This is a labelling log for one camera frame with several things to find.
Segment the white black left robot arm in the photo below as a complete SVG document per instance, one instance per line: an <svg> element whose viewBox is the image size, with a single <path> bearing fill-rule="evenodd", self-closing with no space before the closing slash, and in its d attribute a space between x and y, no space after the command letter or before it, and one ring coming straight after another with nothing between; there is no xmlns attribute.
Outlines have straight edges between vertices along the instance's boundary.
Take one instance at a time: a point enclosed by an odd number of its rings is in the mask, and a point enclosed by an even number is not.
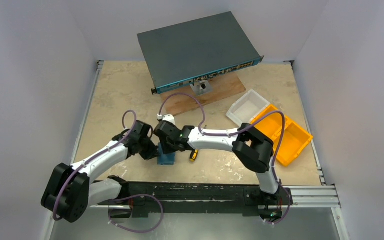
<svg viewBox="0 0 384 240"><path fill-rule="evenodd" d="M136 120L132 129L114 136L90 157L72 165L57 165L41 198L41 206L51 211L57 221L76 222L86 211L91 185L99 176L136 154L144 160L157 157L158 147L148 135L151 129L151 125Z"/></svg>

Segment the blue card holder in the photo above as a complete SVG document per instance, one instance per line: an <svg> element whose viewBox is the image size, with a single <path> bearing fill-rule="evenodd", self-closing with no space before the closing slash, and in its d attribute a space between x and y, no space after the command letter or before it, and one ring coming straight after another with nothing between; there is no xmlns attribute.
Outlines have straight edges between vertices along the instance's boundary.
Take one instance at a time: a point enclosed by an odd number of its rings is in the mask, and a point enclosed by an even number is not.
<svg viewBox="0 0 384 240"><path fill-rule="evenodd" d="M157 164L159 166L172 166L175 164L176 159L176 153L163 153L163 148L161 143L158 143L158 157L157 157Z"/></svg>

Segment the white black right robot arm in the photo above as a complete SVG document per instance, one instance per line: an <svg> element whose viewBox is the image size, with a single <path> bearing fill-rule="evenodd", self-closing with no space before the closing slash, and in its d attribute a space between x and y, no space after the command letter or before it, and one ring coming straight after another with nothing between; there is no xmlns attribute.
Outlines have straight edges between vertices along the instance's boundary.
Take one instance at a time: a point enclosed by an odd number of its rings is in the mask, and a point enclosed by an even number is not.
<svg viewBox="0 0 384 240"><path fill-rule="evenodd" d="M219 150L234 153L244 167L254 172L260 196L268 204L280 198L280 182L274 170L278 151L274 141L253 125L243 123L233 129L202 129L185 125L178 128L171 114L157 114L158 125L153 133L159 138L162 152L171 154L196 150Z"/></svg>

